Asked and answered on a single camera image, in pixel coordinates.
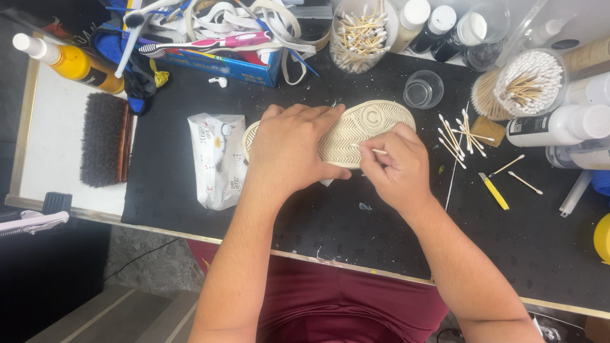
person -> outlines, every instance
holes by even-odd
[[[426,147],[402,123],[360,144],[361,169],[417,235],[436,287],[297,261],[303,270],[323,269],[315,273],[325,281],[280,267],[269,275],[279,278],[274,293],[267,290],[274,298],[265,298],[273,224],[282,204],[319,180],[351,177],[348,169],[326,164],[317,154],[320,137],[343,111],[343,104],[296,104],[272,105],[263,114],[235,215],[201,290],[189,343],[424,342],[447,314],[443,301],[469,343],[543,343],[511,285],[432,196]],[[371,287],[379,282],[390,284]],[[367,288],[352,294],[352,283]]]

yellow utility knife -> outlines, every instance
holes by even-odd
[[[492,182],[489,181],[489,178],[487,177],[487,175],[485,175],[483,173],[479,173],[479,176],[481,177],[481,179],[483,180],[483,182],[485,183],[485,186],[487,186],[489,191],[492,192],[492,195],[494,198],[496,198],[496,201],[498,202],[498,204],[500,204],[500,206],[502,206],[502,209],[507,210],[508,204],[506,203],[504,198],[500,195],[500,193],[495,188],[495,186],[492,184]]]

shoe sole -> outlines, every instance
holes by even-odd
[[[411,112],[393,101],[371,100],[346,110],[318,143],[318,155],[322,161],[343,168],[360,168],[360,151],[351,144],[358,144],[378,134],[390,131],[398,122],[415,131]],[[242,148],[246,160],[259,121],[250,125],[243,135]]]

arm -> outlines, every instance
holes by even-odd
[[[371,148],[388,155],[375,156]],[[506,278],[432,196],[428,153],[415,132],[399,123],[387,134],[363,142],[360,150],[362,171],[417,235],[439,293],[466,340],[542,343]]]
[[[279,208],[318,180],[351,177],[317,154],[320,137],[344,110],[272,105],[263,114],[235,215],[201,289],[189,343],[254,342]]]

left hand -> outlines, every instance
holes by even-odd
[[[250,148],[245,187],[256,187],[282,203],[297,190],[324,179],[349,179],[346,168],[322,162],[320,137],[341,117],[345,105],[283,109],[271,105],[263,114]]]

